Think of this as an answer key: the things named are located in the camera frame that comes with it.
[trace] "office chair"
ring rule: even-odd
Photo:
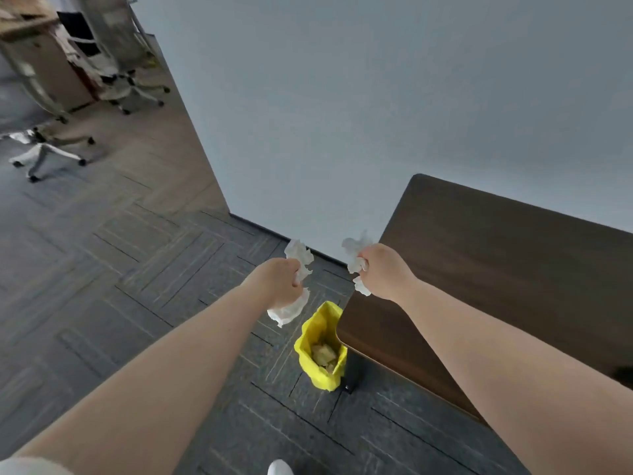
[[[107,101],[119,107],[123,114],[130,114],[122,102],[131,95],[140,95],[153,101],[158,106],[165,103],[150,95],[148,90],[162,90],[169,93],[170,88],[165,85],[144,85],[136,81],[136,69],[144,66],[153,55],[151,47],[144,37],[144,32],[138,31],[134,14],[128,0],[77,0],[94,40],[68,37],[75,50],[83,56],[86,62],[100,75],[122,79],[127,85],[109,94]],[[102,66],[95,63],[95,57],[86,57],[76,45],[77,43],[96,44],[99,50],[109,59],[115,71],[104,71]]]
[[[58,139],[44,135],[39,127],[54,118],[67,123],[68,114],[46,95],[30,65],[15,60],[6,54],[0,44],[0,135],[28,132],[32,147],[25,153],[14,156],[9,162],[14,167],[24,167],[34,160],[27,172],[29,182],[38,182],[36,173],[50,154],[76,160],[83,167],[86,160],[81,156],[62,150],[60,147],[87,141],[94,144],[90,136]]]

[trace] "yellow plastic bag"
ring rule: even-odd
[[[301,327],[301,336],[294,343],[294,351],[299,353],[299,364],[308,374],[315,387],[321,390],[334,391],[341,384],[341,376],[345,370],[347,347],[336,336],[336,325],[341,318],[341,310],[335,303],[327,301]],[[327,343],[339,354],[339,359],[332,374],[319,367],[312,360],[312,345]]]

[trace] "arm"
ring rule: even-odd
[[[359,256],[369,264],[366,287],[407,312],[532,473],[633,472],[633,391],[416,279],[391,248],[374,245]]]
[[[205,418],[251,327],[286,306],[297,260],[275,258],[139,354],[14,456],[75,475],[171,474]]]

